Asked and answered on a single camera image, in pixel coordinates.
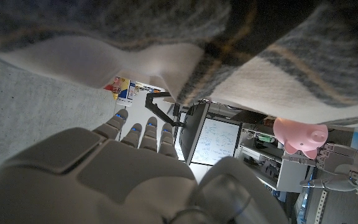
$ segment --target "monitor arm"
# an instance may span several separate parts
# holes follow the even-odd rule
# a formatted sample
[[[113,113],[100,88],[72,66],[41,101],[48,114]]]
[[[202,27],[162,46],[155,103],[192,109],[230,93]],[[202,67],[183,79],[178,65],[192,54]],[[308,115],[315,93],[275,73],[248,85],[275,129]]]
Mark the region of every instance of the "monitor arm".
[[[155,115],[157,115],[159,118],[161,118],[166,123],[169,123],[172,125],[172,127],[178,126],[178,127],[184,127],[185,124],[179,121],[173,121],[167,114],[165,114],[156,103],[153,103],[154,98],[160,98],[160,97],[169,97],[171,94],[169,92],[163,92],[163,93],[148,93],[146,96],[146,102],[145,107],[149,109],[151,112],[153,112]],[[173,115],[177,116],[179,113],[179,105],[175,103],[173,108]]]

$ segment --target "shelf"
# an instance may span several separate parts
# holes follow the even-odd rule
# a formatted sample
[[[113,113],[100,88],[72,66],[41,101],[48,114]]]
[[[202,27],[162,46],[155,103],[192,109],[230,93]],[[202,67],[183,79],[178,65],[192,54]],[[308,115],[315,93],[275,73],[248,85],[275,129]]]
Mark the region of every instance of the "shelf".
[[[253,132],[253,133],[264,134],[266,136],[276,138],[274,136],[273,128],[266,127],[266,126],[261,125],[261,124],[256,124],[256,125],[254,125],[254,124],[243,124],[241,131],[242,132],[250,131],[250,132]]]
[[[258,168],[255,168],[251,165],[246,164],[255,174],[255,176],[264,184],[271,187],[273,190],[277,189],[277,181],[273,180],[271,177],[266,176],[262,171],[260,171]]]
[[[261,154],[262,156],[267,157],[267,158],[269,158],[269,159],[271,159],[271,160],[274,160],[274,161],[276,161],[276,162],[279,162],[279,163],[282,163],[282,162],[283,162],[283,159],[282,159],[282,158],[280,158],[280,157],[278,157],[278,156],[275,156],[275,155],[272,155],[272,154],[270,154],[270,153],[264,152],[264,151],[262,151],[262,150],[260,150],[260,149],[256,149],[256,148],[253,148],[253,147],[250,147],[250,146],[244,146],[244,145],[242,145],[242,144],[240,144],[240,147],[244,147],[244,148],[246,148],[246,149],[255,151],[255,152]]]

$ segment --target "computer monitor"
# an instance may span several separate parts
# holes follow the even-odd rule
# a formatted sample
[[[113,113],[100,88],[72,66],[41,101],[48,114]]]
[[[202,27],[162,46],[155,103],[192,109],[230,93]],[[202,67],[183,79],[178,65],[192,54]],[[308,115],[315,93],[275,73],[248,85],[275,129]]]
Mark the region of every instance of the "computer monitor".
[[[190,165],[194,151],[204,125],[209,104],[199,103],[187,111],[184,124],[180,131],[179,143],[186,164]]]

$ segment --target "white cabinet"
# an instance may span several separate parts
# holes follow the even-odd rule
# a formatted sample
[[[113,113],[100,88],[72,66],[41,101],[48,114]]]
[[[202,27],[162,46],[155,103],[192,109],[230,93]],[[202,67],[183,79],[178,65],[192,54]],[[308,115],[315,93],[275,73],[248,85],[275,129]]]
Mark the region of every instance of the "white cabinet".
[[[252,126],[250,124],[243,124],[243,131],[250,131],[255,133],[261,133],[268,136],[273,135],[273,130],[269,130],[268,127],[261,127],[261,126]],[[263,173],[259,167],[251,166],[248,163],[247,164],[254,174],[259,178],[261,182],[268,185],[272,189],[276,191],[284,191],[284,192],[302,192],[302,187],[299,185],[299,183],[302,180],[305,180],[310,177],[310,175],[307,176],[308,172],[308,166],[299,164],[297,162],[291,162],[282,160],[281,157],[283,155],[286,155],[287,153],[284,152],[282,149],[268,149],[267,151],[257,149],[254,146],[253,140],[248,139],[241,139],[240,145],[238,146],[238,150],[241,151],[238,158],[240,160],[244,160],[244,157],[252,157],[253,159],[257,161],[264,160],[264,158],[269,158],[273,161],[276,161],[281,164],[280,173],[278,175],[278,179],[274,179],[267,174]]]

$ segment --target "wall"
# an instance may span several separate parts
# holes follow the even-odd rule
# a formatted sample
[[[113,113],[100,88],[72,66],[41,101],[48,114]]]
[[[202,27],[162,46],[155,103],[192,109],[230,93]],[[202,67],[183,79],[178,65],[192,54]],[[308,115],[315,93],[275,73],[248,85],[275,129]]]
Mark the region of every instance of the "wall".
[[[0,163],[64,129],[94,129],[114,114],[106,90],[72,85],[0,62]]]

